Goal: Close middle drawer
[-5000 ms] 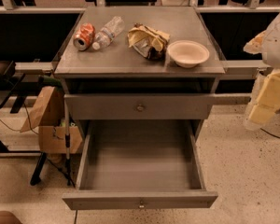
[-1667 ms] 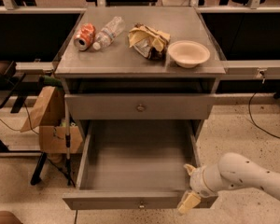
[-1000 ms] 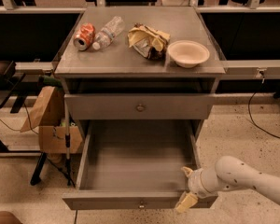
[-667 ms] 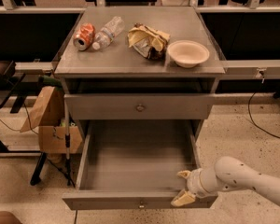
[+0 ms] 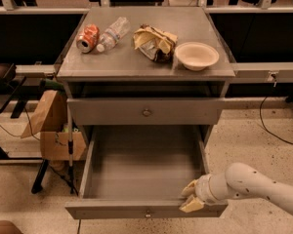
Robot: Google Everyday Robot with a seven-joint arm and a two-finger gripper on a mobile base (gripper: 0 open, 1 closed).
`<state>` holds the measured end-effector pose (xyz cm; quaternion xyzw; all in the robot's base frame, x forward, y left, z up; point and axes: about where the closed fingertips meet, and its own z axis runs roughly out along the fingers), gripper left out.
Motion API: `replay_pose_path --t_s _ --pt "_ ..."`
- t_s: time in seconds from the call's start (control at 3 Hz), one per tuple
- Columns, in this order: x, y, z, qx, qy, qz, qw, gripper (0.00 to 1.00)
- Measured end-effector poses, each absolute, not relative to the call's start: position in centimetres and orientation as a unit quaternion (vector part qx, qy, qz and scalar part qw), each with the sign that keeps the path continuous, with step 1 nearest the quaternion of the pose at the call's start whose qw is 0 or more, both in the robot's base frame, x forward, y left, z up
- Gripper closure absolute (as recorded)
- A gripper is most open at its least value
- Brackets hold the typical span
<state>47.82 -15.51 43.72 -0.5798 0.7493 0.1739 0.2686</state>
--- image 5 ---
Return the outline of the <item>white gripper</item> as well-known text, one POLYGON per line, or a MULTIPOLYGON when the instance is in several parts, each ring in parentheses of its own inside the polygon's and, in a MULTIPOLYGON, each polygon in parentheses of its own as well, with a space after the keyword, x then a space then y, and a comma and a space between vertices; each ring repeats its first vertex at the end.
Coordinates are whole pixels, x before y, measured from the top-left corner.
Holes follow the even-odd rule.
POLYGON ((184 213, 199 211, 204 207, 204 203, 212 203, 212 194, 209 188, 210 175, 203 175, 198 180, 191 181, 183 190, 181 195, 188 197, 180 206, 184 213))

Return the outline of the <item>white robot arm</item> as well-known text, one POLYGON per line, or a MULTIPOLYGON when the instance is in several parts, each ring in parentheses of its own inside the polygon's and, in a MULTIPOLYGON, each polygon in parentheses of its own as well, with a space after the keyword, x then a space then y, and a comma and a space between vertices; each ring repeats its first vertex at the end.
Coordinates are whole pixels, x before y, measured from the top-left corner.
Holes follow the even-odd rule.
POLYGON ((202 175, 182 191, 180 210, 200 211, 226 200, 262 198, 293 215, 293 186, 275 181, 243 163, 232 163, 220 174, 202 175))

